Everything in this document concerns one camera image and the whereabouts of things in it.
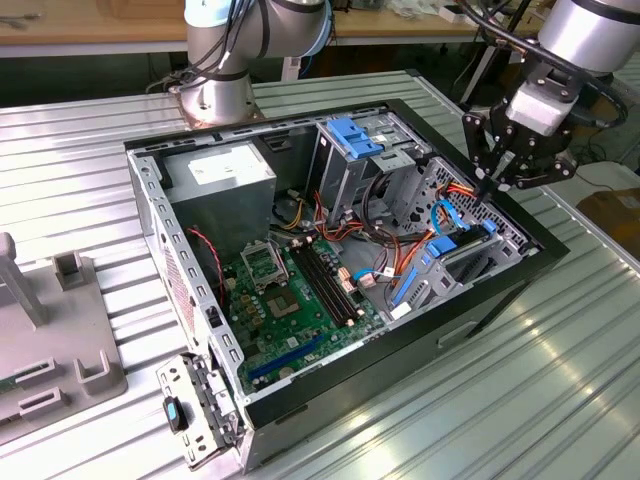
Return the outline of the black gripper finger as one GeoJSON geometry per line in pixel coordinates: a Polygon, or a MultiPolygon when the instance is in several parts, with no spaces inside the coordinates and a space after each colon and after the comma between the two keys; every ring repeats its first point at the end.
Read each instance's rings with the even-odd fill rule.
{"type": "Polygon", "coordinates": [[[467,112],[462,116],[468,157],[479,179],[474,190],[477,201],[484,201],[492,194],[495,187],[492,175],[496,170],[496,157],[487,140],[485,123],[486,118],[474,112],[467,112]]]}
{"type": "Polygon", "coordinates": [[[572,178],[577,170],[577,162],[568,157],[555,157],[550,163],[537,165],[533,160],[517,160],[498,175],[497,190],[508,192],[516,188],[527,190],[572,178]]]}

